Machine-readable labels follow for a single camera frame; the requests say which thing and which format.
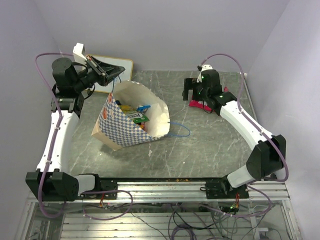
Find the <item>red pink snack packet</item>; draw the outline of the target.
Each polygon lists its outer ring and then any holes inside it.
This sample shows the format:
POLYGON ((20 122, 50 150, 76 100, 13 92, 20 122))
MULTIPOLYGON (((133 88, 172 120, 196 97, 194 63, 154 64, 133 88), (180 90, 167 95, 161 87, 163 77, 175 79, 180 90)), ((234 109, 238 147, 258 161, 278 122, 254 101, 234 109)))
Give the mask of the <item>red pink snack packet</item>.
POLYGON ((234 96, 230 94, 226 87, 224 90, 221 87, 203 87, 201 96, 202 100, 192 100, 191 96, 188 105, 202 109, 208 114, 215 112, 217 115, 220 115, 221 108, 226 103, 234 100, 234 96))

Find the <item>green snack packet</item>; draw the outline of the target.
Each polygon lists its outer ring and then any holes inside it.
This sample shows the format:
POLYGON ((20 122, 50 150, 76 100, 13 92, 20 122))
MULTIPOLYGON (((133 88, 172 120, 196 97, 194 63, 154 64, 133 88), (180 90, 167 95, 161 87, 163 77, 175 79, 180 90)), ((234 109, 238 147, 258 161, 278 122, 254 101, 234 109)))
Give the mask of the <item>green snack packet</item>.
POLYGON ((145 123, 149 121, 149 118, 146 117, 144 114, 131 111, 125 114, 130 120, 132 120, 135 124, 145 123))

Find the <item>blue checkered paper bag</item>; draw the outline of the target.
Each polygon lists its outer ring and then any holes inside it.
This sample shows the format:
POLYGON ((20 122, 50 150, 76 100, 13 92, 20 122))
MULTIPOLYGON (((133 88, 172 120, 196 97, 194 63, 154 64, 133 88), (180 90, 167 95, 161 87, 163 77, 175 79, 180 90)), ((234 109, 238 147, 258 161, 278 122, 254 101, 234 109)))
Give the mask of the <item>blue checkered paper bag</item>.
POLYGON ((108 95, 91 135, 117 151, 163 137, 175 137, 170 131, 172 125, 167 104, 145 85, 127 80, 118 83, 108 95), (142 105, 151 106, 144 114, 149 121, 134 123, 126 113, 137 112, 137 107, 142 105))

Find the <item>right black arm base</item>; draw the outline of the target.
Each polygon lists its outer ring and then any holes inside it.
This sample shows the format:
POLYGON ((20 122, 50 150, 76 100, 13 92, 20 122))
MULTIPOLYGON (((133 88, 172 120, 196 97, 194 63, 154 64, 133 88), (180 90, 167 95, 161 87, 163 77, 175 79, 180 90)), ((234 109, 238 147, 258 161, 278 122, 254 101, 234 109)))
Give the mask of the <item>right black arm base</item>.
POLYGON ((199 190, 205 192, 207 199, 249 198, 249 193, 245 185, 233 188, 228 181, 221 179, 207 181, 204 186, 199 188, 199 190))

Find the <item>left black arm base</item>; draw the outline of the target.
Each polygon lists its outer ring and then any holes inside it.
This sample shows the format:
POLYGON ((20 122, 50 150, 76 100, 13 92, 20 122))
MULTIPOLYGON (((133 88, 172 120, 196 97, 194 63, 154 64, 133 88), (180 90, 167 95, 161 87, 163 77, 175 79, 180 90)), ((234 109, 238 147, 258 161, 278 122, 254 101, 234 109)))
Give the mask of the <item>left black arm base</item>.
MULTIPOLYGON (((118 183, 113 179, 102 179, 98 186, 95 186, 90 192, 103 192, 117 190, 118 183)), ((83 194, 81 193, 76 199, 77 200, 100 200, 103 197, 104 200, 115 200, 117 198, 116 192, 110 193, 95 193, 95 194, 83 194)))

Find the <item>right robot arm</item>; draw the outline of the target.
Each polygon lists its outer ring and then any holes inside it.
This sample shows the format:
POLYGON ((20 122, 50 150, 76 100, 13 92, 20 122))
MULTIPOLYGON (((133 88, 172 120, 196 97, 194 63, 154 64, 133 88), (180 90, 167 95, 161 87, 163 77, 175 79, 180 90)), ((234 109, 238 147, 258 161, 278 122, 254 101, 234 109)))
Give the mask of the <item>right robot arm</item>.
POLYGON ((246 164, 226 176, 227 182, 220 186, 221 194, 233 197, 238 187, 261 180, 285 168, 286 140, 263 128, 242 108, 238 99, 222 89, 219 73, 214 69, 203 69, 197 78, 185 78, 182 98, 206 103, 244 138, 251 149, 246 164))

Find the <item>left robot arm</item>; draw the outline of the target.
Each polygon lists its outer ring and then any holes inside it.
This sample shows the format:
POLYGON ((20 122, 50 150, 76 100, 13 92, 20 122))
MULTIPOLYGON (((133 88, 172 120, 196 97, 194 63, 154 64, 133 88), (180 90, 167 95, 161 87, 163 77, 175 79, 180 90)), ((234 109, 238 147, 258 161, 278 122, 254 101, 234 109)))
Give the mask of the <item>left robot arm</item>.
POLYGON ((50 131, 41 160, 35 171, 26 174, 25 182, 38 201, 73 202, 83 192, 96 199, 102 193, 99 176, 69 175, 67 154, 85 102, 82 92, 96 84, 108 85, 125 68, 90 55, 81 62, 60 57, 51 68, 55 85, 51 88, 50 131))

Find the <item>small yellow-framed whiteboard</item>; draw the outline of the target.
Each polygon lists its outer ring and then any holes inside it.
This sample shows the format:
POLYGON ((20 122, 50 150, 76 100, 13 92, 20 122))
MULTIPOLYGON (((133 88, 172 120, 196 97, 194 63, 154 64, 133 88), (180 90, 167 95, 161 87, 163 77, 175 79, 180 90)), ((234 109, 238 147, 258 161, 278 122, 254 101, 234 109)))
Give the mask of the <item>small yellow-framed whiteboard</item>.
POLYGON ((124 58, 116 58, 116 57, 109 57, 109 56, 102 56, 102 55, 92 55, 97 60, 111 64, 116 66, 121 66, 125 70, 119 74, 115 78, 114 81, 109 83, 107 86, 100 86, 98 83, 95 84, 95 92, 98 93, 110 93, 118 83, 123 81, 130 81, 132 79, 132 73, 133 73, 133 66, 134 63, 130 59, 124 59, 124 58))

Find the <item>blue candy packet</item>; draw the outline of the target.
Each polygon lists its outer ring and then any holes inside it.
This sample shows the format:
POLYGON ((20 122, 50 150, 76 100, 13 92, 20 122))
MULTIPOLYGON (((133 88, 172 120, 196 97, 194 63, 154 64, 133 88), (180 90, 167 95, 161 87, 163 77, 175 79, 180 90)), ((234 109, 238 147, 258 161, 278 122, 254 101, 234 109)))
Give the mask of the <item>blue candy packet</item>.
POLYGON ((150 105, 139 105, 136 111, 144 115, 148 111, 148 109, 150 109, 150 107, 150 105))

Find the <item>aluminium rail frame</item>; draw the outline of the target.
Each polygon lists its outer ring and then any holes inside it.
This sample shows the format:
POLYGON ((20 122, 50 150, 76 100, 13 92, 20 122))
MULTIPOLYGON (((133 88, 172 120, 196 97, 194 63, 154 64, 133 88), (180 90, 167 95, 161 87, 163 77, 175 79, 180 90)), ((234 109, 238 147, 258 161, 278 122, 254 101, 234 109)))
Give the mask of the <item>aluminium rail frame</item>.
POLYGON ((283 182, 244 184, 249 198, 207 199, 200 191, 219 178, 106 178, 115 200, 76 199, 59 216, 27 198, 18 240, 300 240, 283 182))

